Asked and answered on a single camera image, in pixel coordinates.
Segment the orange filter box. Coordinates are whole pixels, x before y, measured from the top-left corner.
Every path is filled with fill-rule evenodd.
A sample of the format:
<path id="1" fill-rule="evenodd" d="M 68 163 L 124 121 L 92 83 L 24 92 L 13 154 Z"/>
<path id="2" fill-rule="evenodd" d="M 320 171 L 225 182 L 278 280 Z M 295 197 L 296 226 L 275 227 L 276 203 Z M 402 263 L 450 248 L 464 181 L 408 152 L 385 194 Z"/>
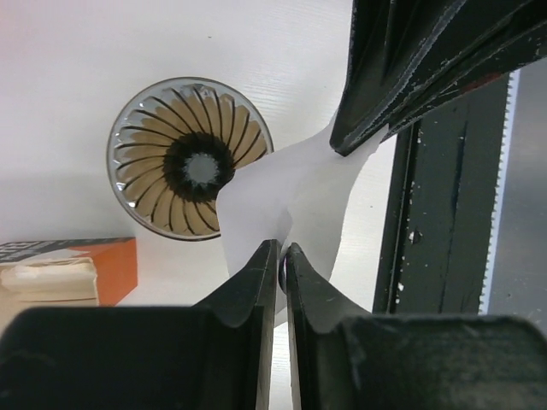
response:
<path id="1" fill-rule="evenodd" d="M 1 328 L 37 307 L 114 306 L 138 285 L 134 237 L 1 245 Z"/>

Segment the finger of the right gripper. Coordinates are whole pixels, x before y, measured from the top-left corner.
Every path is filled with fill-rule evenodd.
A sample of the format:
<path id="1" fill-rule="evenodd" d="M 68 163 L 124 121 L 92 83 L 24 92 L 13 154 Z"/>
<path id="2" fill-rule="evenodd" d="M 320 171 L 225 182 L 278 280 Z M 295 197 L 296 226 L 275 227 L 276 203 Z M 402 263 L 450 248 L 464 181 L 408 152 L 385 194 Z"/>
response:
<path id="1" fill-rule="evenodd" d="M 544 1 L 355 1 L 330 145 L 347 156 L 545 56 Z"/>

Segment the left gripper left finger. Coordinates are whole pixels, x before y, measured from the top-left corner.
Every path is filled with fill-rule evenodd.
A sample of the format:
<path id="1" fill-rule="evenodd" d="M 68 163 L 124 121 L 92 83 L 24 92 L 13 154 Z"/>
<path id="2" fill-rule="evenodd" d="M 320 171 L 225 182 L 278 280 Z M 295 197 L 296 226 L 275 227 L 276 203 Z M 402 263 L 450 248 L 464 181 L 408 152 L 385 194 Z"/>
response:
<path id="1" fill-rule="evenodd" d="M 254 313 L 274 316 L 280 244 L 263 241 L 235 275 L 194 305 L 210 311 L 223 325 L 241 327 Z"/>

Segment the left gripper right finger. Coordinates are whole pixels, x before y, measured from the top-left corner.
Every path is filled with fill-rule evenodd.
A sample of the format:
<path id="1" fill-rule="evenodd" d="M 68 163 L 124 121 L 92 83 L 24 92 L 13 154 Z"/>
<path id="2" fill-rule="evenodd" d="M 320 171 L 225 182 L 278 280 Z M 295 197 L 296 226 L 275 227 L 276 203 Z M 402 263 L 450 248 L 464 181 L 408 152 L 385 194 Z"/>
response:
<path id="1" fill-rule="evenodd" d="M 313 332 L 328 333 L 344 319 L 369 315 L 323 278 L 297 243 L 285 253 L 285 271 L 289 312 L 300 313 Z"/>

